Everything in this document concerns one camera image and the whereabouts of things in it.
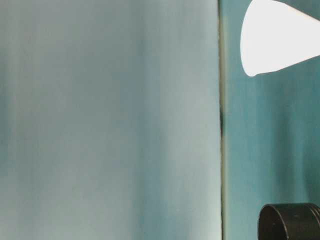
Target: teal wall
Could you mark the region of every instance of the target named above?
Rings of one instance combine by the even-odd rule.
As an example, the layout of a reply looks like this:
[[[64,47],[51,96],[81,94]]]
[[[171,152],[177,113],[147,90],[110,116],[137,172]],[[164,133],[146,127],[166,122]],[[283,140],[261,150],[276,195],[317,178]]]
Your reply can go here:
[[[0,1],[0,236],[221,236],[211,0]]]
[[[240,35],[250,2],[220,2],[226,240],[257,239],[266,203],[320,204],[320,58],[246,76]],[[320,19],[316,0],[285,2]]]

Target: white cone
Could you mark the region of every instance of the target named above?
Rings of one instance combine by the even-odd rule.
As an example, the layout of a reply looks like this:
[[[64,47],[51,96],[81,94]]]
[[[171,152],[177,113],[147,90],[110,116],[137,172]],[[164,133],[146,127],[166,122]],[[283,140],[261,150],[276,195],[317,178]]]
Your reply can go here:
[[[320,21],[282,2],[253,0],[240,50],[248,76],[284,69],[320,55]]]

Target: teal background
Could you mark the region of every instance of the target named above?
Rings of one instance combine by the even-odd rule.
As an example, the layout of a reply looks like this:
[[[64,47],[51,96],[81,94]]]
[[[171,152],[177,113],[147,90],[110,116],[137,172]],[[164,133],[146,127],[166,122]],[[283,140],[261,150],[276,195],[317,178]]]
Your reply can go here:
[[[257,239],[266,203],[320,204],[320,58],[246,76],[240,35],[250,2],[220,1],[226,240]],[[286,3],[320,19],[316,0]]]
[[[215,0],[0,0],[0,236],[221,237]]]

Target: light gray surface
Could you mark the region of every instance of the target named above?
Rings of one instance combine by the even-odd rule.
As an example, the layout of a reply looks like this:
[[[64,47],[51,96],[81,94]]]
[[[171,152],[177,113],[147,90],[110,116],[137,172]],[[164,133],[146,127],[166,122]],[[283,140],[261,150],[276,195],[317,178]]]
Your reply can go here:
[[[0,236],[218,239],[216,1],[0,1]]]

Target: black cylinder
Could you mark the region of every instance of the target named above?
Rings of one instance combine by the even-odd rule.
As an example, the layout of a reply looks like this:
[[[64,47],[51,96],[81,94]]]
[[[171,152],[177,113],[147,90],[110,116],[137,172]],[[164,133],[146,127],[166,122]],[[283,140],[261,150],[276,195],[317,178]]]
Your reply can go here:
[[[263,206],[258,240],[320,240],[320,208],[313,203]]]

